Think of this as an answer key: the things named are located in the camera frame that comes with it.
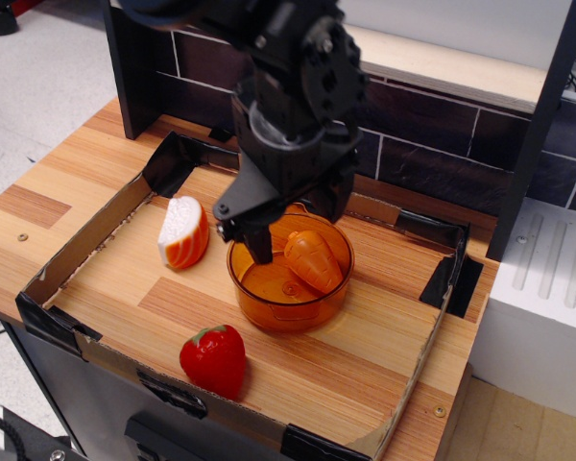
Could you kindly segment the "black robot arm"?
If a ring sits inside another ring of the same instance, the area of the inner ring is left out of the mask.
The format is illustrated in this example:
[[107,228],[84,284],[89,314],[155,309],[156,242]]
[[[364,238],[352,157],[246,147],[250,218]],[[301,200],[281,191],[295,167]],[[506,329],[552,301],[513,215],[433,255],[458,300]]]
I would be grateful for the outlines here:
[[252,76],[231,97],[239,172],[213,208],[225,240],[267,264],[270,226],[294,201],[339,220],[362,137],[352,112],[368,78],[335,2],[124,1],[121,9],[160,31],[196,27],[252,59]]

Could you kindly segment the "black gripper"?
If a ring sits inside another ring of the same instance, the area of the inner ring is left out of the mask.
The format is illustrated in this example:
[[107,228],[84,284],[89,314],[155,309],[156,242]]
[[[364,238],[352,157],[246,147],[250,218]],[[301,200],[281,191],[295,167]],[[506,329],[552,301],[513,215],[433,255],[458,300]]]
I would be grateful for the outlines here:
[[354,185],[356,146],[362,133],[350,118],[308,128],[290,139],[251,97],[232,98],[239,173],[213,208],[225,241],[244,242],[254,263],[273,262],[268,226],[303,199],[336,223]]

